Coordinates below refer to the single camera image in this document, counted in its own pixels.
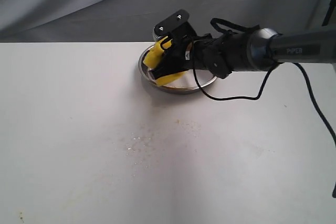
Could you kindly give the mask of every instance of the gray backdrop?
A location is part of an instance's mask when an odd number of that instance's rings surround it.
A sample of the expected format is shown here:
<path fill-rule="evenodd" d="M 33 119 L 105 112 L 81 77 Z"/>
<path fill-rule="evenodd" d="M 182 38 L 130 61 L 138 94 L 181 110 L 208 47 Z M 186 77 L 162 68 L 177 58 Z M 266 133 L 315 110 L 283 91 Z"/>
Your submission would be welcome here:
<path fill-rule="evenodd" d="M 78 5 L 77 2 L 85 3 L 86 0 L 71 0 L 67 3 L 75 6 Z M 288 32 L 307 28 L 318 2 L 319 0 L 104 0 L 44 25 L 27 29 L 38 24 L 36 20 L 53 19 L 52 12 L 43 12 L 43 5 L 52 6 L 53 2 L 43 0 L 39 11 L 31 14 L 30 19 L 12 22 L 9 28 L 0 30 L 0 37 L 3 42 L 149 41 L 152 40 L 153 26 L 180 8 L 190 12 L 190 22 L 199 34 L 213 31 L 209 24 L 212 17 L 228 19 L 245 26 L 261 24 L 280 32 Z M 59 6 L 58 13 L 61 13 L 62 6 Z"/>

